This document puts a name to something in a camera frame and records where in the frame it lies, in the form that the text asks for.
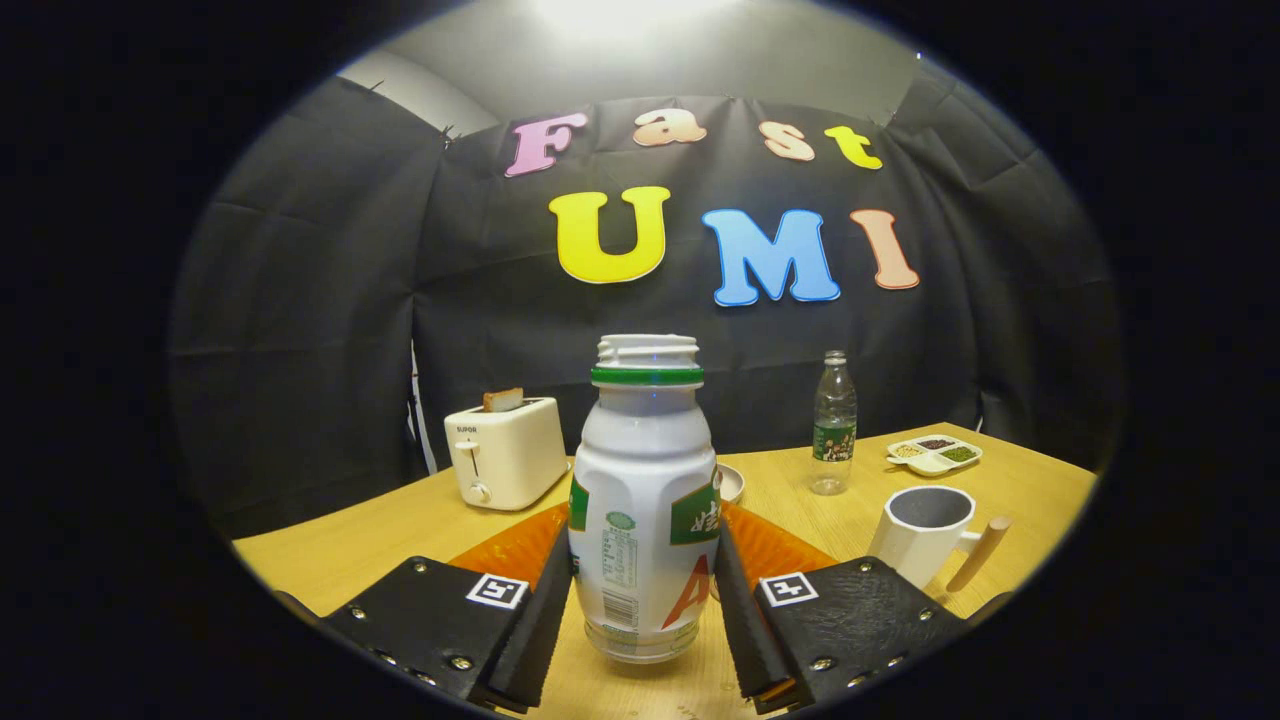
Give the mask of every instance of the wooden stick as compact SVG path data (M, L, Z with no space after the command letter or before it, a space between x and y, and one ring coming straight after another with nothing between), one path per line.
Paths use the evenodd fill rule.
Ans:
M1009 518L1001 515L1000 518L992 518L991 523L987 523L987 529L983 530L982 537L973 546L973 552L969 553L969 559L964 561L964 565L956 570L956 577L951 578L947 583L947 592L956 592L969 584L969 580L978 574L978 569L982 564L991 557L991 553L996 551L996 546L1000 544L1001 538L1005 537L1005 530L1009 529L1014 521Z

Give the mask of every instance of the beans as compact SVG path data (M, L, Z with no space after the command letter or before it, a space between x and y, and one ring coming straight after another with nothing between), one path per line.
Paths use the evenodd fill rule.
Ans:
M968 447L952 447L951 450L943 450L940 455L950 460L955 460L956 462L964 462L965 460L972 460L978 456L977 452L969 450Z

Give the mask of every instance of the table surface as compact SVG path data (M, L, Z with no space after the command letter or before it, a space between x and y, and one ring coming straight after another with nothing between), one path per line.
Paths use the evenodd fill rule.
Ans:
M982 460L924 478L884 460L886 446L945 433L983 450ZM867 553L884 501L920 484L960 488L978 503L970 530L997 515L1012 518L995 555L961 591L943 587L964 555L955 552L924 592L966 618L998 593L1018 588L1050 555L1088 500L1097 477L1061 460L972 430L940 423L859 438L850 488L817 496L805 488L809 448L721 455L740 470L740 503L844 561ZM518 512L483 510L458 495L453 470L443 470L323 518L234 542L264 584L328 615L411 555L447 561L529 515L568 500L568 473L536 503ZM584 675L590 692L584 692ZM719 603L708 601L700 637L682 656L659 665L608 660L588 642L576 591L566 603L543 703L530 717L645 720L759 717L739 697Z

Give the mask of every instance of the yellow letter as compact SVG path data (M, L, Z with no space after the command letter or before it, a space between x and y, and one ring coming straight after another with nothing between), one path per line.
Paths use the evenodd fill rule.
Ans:
M809 161L815 158L813 147L804 141L804 133L795 126L785 126L772 120L760 123L760 135L764 136L764 146L778 158Z
M846 128L845 126L829 128L823 135L836 138L836 143L840 145L840 151L845 154L845 158L847 158L850 163L858 165L859 168L878 170L884 167L884 163L881 163L879 158L872 158L865 150L863 150L863 146L870 145L872 141Z
M662 202L671 197L666 187L632 187L622 200L635 206L636 246L625 255L600 250L599 210L608 202L603 192L561 195L548 208L558 218L556 250L570 275L589 283L622 283L649 274L667 254L667 231Z
M668 142L698 142L707 137L707 129L698 127L698 118L678 108L650 110L636 118L636 124L640 127L631 140L645 147Z
M906 264L902 246L893 234L893 215L884 210L854 210L849 219L863 225L876 255L876 284L884 290L906 290L920 284L920 275Z

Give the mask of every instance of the orange letter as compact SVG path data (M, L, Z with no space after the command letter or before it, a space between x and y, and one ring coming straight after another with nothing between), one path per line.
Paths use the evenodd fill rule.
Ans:
M840 151L845 154L845 158L859 168L878 170L884 167L884 163L881 163L879 158L872 158L865 150L863 150L863 146L870 145L872 141L846 128L845 126L828 128L823 135L835 138L836 145L840 145Z
M667 621L662 624L662 629L666 630L672 623L680 620L680 614L690 607L707 602L707 593L712 589L712 583L708 579L710 573L707 570L707 556L698 556L698 565L694 565L694 573L689 575L689 582L685 583L685 591L680 593L680 600L676 601L676 606L671 609L671 615L667 615Z
M893 234L893 215L884 210L855 210L849 219L863 225L876 255L876 284L884 290L906 290L920 284L920 275L906 264L902 246Z
M772 150L778 158L808 163L817 156L813 147L804 141L804 133L797 131L795 126L764 120L760 123L760 135L765 138L764 146Z
M678 108L650 110L636 118L636 124L640 127L631 140L645 147L668 142L698 142L707 137L707 129L698 127L698 118Z

